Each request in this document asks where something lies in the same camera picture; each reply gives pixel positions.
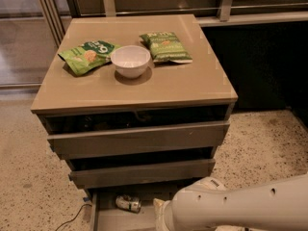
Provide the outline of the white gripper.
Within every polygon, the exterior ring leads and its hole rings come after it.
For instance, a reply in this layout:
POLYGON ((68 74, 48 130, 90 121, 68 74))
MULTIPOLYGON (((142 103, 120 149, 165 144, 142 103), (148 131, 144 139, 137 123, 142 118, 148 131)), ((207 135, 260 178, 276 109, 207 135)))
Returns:
POLYGON ((171 201, 154 198, 156 231, 175 231, 171 201))

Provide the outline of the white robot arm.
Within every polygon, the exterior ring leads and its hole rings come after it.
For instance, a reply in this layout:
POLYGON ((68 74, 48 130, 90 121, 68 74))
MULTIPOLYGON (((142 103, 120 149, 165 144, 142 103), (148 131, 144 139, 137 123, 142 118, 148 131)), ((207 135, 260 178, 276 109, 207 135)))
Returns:
POLYGON ((265 231, 308 231, 308 174, 227 190, 206 177, 168 201, 155 198, 157 231, 211 231, 241 226, 265 231))

